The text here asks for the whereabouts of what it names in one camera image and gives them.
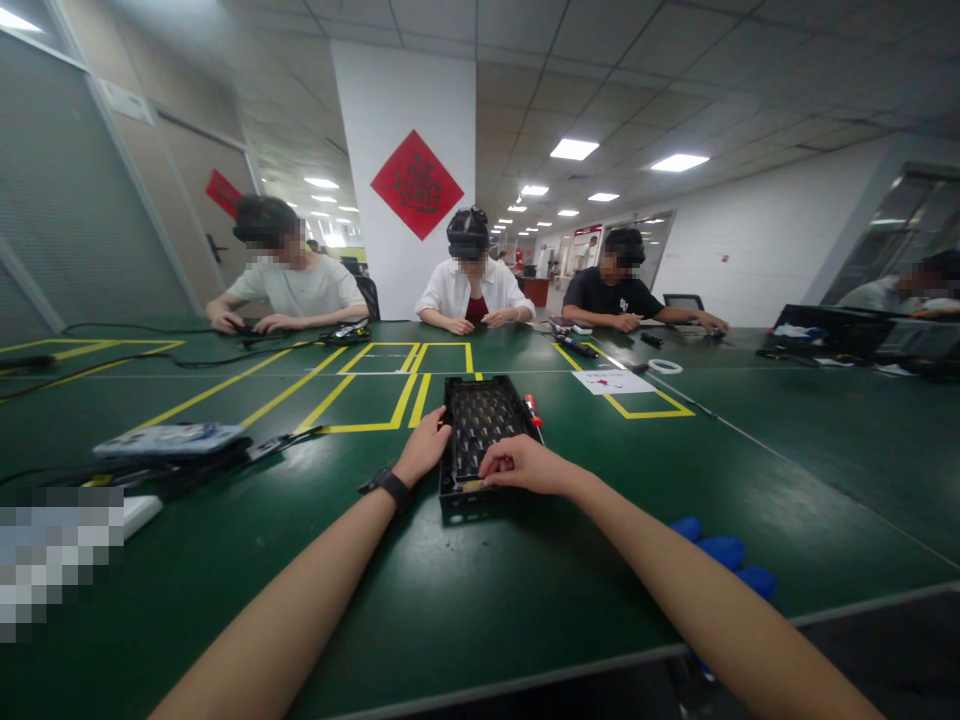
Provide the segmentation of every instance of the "white paper sheet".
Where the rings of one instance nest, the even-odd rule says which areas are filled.
[[[594,370],[572,373],[594,395],[625,395],[656,392],[657,389],[627,370]]]

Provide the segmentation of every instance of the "green workbench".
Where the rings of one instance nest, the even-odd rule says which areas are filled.
[[[5,696],[23,714],[144,717],[399,455],[450,375],[509,374],[536,397],[548,447],[664,521],[694,515],[705,534],[740,538],[747,564],[777,577],[774,605],[796,622],[960,582],[956,387],[765,360],[754,354],[756,330],[725,343],[657,330],[659,349],[598,332],[597,347],[621,362],[659,356],[685,368],[656,379],[663,394],[610,402],[570,374],[572,364],[611,368],[608,357],[568,357],[526,326],[467,338],[418,323],[372,332],[378,344],[308,345],[219,368],[125,362],[0,406],[0,475],[88,461],[96,443],[149,422],[243,422],[257,441],[301,424],[332,430],[169,504],[77,602],[51,607],[5,664]],[[76,335],[88,340],[5,352],[65,357],[0,388],[175,342],[183,359],[243,352],[213,335]],[[298,340],[310,334],[257,348]],[[6,502],[23,484],[0,491]],[[682,650],[630,569],[566,501],[526,497],[472,520],[444,518],[436,494],[429,476],[387,532],[292,717],[400,714]]]

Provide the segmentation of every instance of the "black chair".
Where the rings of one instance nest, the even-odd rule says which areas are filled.
[[[684,310],[703,310],[703,300],[699,295],[668,295],[663,294],[663,304],[667,307],[678,307]],[[674,323],[676,325],[697,325],[695,322]]]
[[[374,322],[380,319],[380,301],[377,299],[377,284],[368,277],[358,275],[354,278],[357,281],[357,287],[360,294],[367,301],[367,308],[370,310],[370,321]]]

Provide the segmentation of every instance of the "hand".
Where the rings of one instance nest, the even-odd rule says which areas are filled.
[[[473,332],[473,323],[466,318],[447,318],[444,327],[454,335],[469,335]]]
[[[640,327],[641,320],[643,320],[643,315],[634,315],[633,313],[615,315],[612,327],[620,332],[633,332]]]
[[[700,321],[700,324],[703,325],[708,334],[712,335],[713,331],[718,329],[722,330],[724,335],[730,332],[730,326],[727,325],[726,321],[721,320],[716,315],[700,311],[697,315],[697,320]]]
[[[520,308],[504,308],[503,310],[487,313],[480,319],[480,322],[486,323],[493,328],[500,327],[504,323],[510,322],[511,320],[515,321],[519,317]]]
[[[260,322],[253,326],[253,331],[269,335],[274,330],[304,330],[306,323],[304,318],[292,318],[282,313],[267,315]]]
[[[245,324],[242,317],[234,315],[229,310],[217,312],[210,316],[210,327],[224,335],[236,335],[237,328],[241,328]]]
[[[420,424],[410,434],[400,459],[393,467],[393,474],[403,483],[412,488],[426,475],[443,455],[447,446],[447,439],[453,432],[453,427],[444,425],[438,427],[440,418],[446,412],[445,406],[438,407],[429,415],[424,416]]]
[[[488,486],[521,487],[540,495],[565,495],[571,482],[589,475],[529,435],[491,445],[477,474]]]

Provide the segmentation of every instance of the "watch strap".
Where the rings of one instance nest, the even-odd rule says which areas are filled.
[[[361,485],[359,488],[361,495],[366,495],[377,488],[386,490],[393,501],[397,504],[397,513],[402,513],[412,502],[410,497],[410,488],[404,485],[403,481],[393,474],[390,468],[384,468],[370,482]]]

